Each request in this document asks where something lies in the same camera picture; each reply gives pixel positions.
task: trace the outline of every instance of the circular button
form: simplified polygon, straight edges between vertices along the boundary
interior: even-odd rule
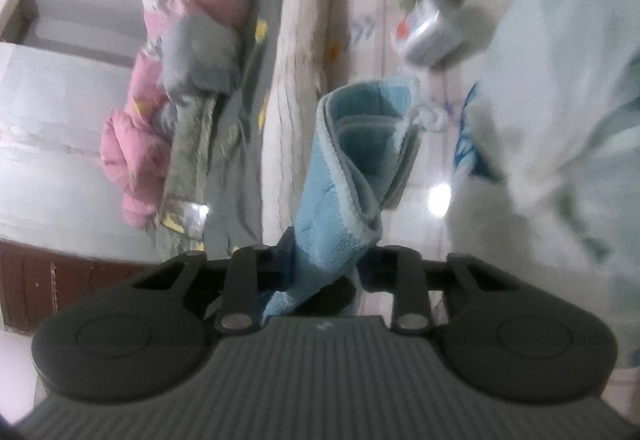
[[[420,314],[404,314],[398,318],[398,326],[402,330],[422,330],[429,325],[429,320]]]
[[[220,324],[227,330],[245,330],[254,324],[254,321],[246,314],[225,315]]]
[[[151,328],[137,317],[96,319],[78,331],[78,346],[86,354],[103,359],[130,357],[149,344]]]
[[[518,317],[503,323],[498,328],[498,340],[511,353],[529,359],[559,357],[572,343],[566,327],[537,317]]]

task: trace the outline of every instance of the metal screw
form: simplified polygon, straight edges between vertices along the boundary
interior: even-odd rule
[[[227,330],[245,330],[254,324],[247,314],[229,314],[220,319],[220,324]]]
[[[429,325],[429,320],[420,314],[404,314],[398,318],[402,330],[421,330]]]

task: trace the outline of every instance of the ribbed gray surface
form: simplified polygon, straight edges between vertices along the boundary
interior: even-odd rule
[[[526,407],[477,393],[427,341],[373,317],[275,318],[223,341],[163,396],[109,407],[52,396],[20,431],[30,440],[620,440],[633,429],[596,398]]]

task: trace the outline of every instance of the blue towel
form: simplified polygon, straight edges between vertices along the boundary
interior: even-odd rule
[[[294,223],[295,282],[276,292],[264,316],[287,314],[350,274],[382,236],[381,207],[406,179],[420,145],[412,110],[418,81],[394,76],[323,97]]]

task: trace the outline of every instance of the plastic bag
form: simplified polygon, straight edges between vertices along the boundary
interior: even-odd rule
[[[430,67],[464,41],[460,30],[447,19],[453,8],[422,0],[391,34],[394,52],[407,64]]]
[[[515,0],[467,100],[449,232],[603,319],[640,366],[638,0]]]

